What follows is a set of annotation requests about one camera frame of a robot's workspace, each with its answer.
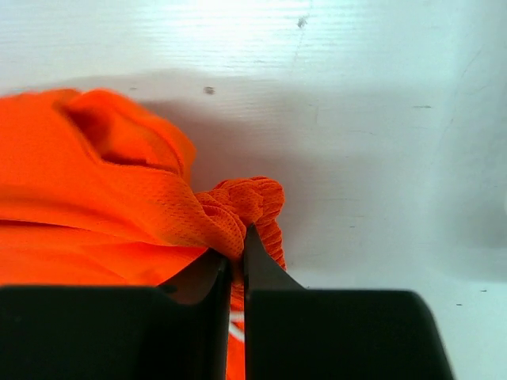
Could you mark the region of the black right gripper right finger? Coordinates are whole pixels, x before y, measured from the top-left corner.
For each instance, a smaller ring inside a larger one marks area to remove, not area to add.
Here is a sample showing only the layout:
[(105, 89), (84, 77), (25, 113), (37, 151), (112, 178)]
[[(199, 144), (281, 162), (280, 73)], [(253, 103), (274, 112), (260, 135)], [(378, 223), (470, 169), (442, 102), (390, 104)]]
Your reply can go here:
[(245, 291), (303, 291), (267, 252), (255, 225), (248, 228), (243, 251)]

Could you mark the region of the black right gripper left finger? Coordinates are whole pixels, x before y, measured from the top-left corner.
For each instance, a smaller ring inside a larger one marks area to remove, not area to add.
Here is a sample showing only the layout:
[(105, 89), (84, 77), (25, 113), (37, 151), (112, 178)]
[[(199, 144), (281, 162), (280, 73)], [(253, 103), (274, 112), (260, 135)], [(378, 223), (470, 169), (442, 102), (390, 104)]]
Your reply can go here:
[(215, 286), (218, 286), (221, 294), (224, 287), (229, 288), (230, 282), (229, 260), (209, 249), (176, 275), (158, 285), (158, 288), (179, 304), (194, 305), (203, 302), (212, 294)]

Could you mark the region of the orange shorts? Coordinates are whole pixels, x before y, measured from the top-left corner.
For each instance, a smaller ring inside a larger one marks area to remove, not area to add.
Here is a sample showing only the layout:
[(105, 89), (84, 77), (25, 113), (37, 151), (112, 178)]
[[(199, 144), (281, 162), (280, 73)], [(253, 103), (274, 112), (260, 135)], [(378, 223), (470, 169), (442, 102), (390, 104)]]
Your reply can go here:
[[(1, 376), (243, 379), (242, 258), (255, 225), (284, 264), (284, 190), (190, 185), (192, 143), (108, 90), (1, 99)], [(158, 288), (212, 249), (231, 282), (183, 305)]]

